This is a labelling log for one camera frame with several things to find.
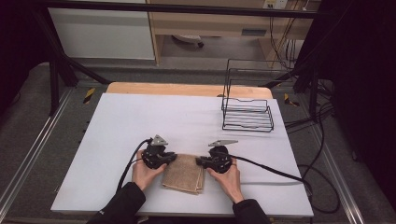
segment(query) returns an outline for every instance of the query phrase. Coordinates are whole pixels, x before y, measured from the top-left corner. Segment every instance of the gray floor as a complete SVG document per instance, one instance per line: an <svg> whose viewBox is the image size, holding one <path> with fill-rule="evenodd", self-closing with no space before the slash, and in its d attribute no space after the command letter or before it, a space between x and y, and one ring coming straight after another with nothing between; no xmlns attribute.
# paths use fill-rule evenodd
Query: gray floor
<svg viewBox="0 0 396 224"><path fill-rule="evenodd" d="M194 45L180 43L168 37L165 39L161 65L151 62L130 62L120 66L107 63L91 64L92 70L116 81L171 82L223 84L227 59L257 59L263 55L258 42L252 39L205 37L202 49ZM86 220L87 216L66 216L52 213L50 206L56 196L55 189L62 184L67 169L78 149L78 141L84 135L100 95L106 86L91 83L85 76L79 75L81 85L73 89L70 101L53 129L46 145L42 148L35 166L27 176L19 194L7 212L6 220L32 218L39 223L60 223L63 220ZM89 104L82 103L90 85L96 91ZM305 118L301 106L284 104L284 91L290 94L292 101L299 97L289 88L290 83L273 89L278 99L282 117L285 121ZM8 109L0 119L0 192L7 189L8 183L18 171L25 155L44 126L50 111L49 71L46 66L38 66L31 72L21 90L21 99ZM353 198L359 207L365 223L396 223L396 215L389 202L373 180L363 163L352 160L347 140L337 123L337 118L328 117L324 121L326 144L343 173ZM299 164L308 164L318 151L311 129L303 129L289 135L290 143ZM315 167L328 175L323 160ZM314 205L331 209L335 205L334 194L318 175L309 173L308 180L314 187ZM279 222L307 222L307 219L283 220ZM315 211L315 223L349 223L343 207L335 214L322 214Z"/></svg>

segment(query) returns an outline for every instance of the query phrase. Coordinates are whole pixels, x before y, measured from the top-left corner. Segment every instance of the brown cloth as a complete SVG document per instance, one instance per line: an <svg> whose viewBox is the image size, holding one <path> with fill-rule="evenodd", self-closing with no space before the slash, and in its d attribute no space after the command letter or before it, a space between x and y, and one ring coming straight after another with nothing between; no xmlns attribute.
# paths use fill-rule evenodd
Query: brown cloth
<svg viewBox="0 0 396 224"><path fill-rule="evenodd" d="M205 172L195 162L196 156L177 154L163 175L163 186L192 194L199 194L204 188Z"/></svg>

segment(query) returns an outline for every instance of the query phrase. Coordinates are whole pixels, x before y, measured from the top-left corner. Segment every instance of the aluminum rail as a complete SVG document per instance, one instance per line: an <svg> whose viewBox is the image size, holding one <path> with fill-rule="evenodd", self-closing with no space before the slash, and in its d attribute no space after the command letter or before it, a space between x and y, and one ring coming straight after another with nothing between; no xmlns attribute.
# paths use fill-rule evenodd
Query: aluminum rail
<svg viewBox="0 0 396 224"><path fill-rule="evenodd" d="M64 0L35 0L32 1L32 3L37 6L52 7L52 8L73 8L73 9L113 10L113 11L143 11L143 12L173 12L173 13L191 13L191 14L299 18L299 19L316 19L316 18L328 18L331 16L335 16L335 13L331 13L331 12L265 9L265 8L261 9L261 8L246 8L246 7L206 7L206 6L185 6L185 5L167 5L167 4L114 3L114 2L64 1Z"/></svg>
<svg viewBox="0 0 396 224"><path fill-rule="evenodd" d="M303 107L305 114L309 117L309 109L308 102L306 101L306 97L303 93L297 94L297 97L300 101L300 104ZM313 135L315 137L316 143L318 147L320 147L320 139L321 139L321 131L318 125L313 125L310 127L313 131ZM329 175L332 179L332 183L337 189L342 205L344 206L344 210L346 212L346 216L349 219L349 223L351 224L364 224L363 216L361 215L361 210L353 198L352 193L349 190L347 182L345 181L340 168L338 167L334 157L332 156L332 151L326 144L326 141L323 143L323 151L321 158L323 159Z"/></svg>
<svg viewBox="0 0 396 224"><path fill-rule="evenodd" d="M23 186L24 181L30 174L33 166L35 165L35 161L37 160L41 150L47 143L47 140L49 139L52 130L55 128L56 123L64 112L64 109L72 92L73 88L67 88L67 90L64 92L60 100L60 106L58 110L54 113L54 115L47 119L46 124L36 138L35 142L32 144L17 173L14 175L3 195L0 197L0 223L2 223L2 221L6 217L8 209L11 207L12 203L18 195L18 192Z"/></svg>

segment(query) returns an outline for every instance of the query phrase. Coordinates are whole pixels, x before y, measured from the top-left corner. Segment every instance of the metal frame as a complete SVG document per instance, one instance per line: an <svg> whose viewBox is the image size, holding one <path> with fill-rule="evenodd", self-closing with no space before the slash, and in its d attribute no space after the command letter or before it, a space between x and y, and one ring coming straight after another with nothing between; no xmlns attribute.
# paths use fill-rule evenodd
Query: metal frame
<svg viewBox="0 0 396 224"><path fill-rule="evenodd" d="M255 16L255 17L281 17L281 18L300 18L316 19L334 16L330 12L316 11L296 11L280 9L256 9L241 7L205 7L205 6L184 6L184 5L165 5L165 4L137 4L137 3L114 3L114 2L91 2L91 1L64 1L64 0L35 0L28 1L31 13L37 24L40 26L51 47L51 111L50 115L59 106L59 92L57 76L59 73L66 86L76 86L78 79L71 67L81 71L89 77L102 84L109 84L112 81L100 77L90 69L84 67L69 58L57 39L57 35L49 28L46 19L43 17L43 9L52 8L73 8L89 10L115 10L115 11L144 11L144 12L172 12L172 13L192 13L192 14L214 14L214 15L235 15L235 16Z"/></svg>
<svg viewBox="0 0 396 224"><path fill-rule="evenodd" d="M271 108L266 100L226 97L222 103L223 130L269 133L274 129Z"/></svg>
<svg viewBox="0 0 396 224"><path fill-rule="evenodd" d="M54 111L53 116L47 119L47 122L45 123L38 137L35 139L35 142L32 144L25 159L21 163L17 173L13 176L6 190L3 192L2 196L0 197L0 223L6 217L9 208L11 207L15 198L17 197L18 192L20 191L30 171L32 170L35 161L37 160L41 150L43 149L44 145L49 139L52 130L54 129L60 116L64 112L64 109L67 105L67 102L72 92L73 92L73 88L68 88L68 90L64 92L60 101L59 108L56 111Z"/></svg>

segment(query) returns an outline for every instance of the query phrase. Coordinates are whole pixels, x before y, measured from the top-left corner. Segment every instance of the white cabinet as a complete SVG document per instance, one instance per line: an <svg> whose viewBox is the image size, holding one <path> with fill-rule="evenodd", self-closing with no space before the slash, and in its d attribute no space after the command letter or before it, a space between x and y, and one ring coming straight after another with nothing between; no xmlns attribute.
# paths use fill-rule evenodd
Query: white cabinet
<svg viewBox="0 0 396 224"><path fill-rule="evenodd" d="M147 12L49 8L49 13L70 57L154 60Z"/></svg>

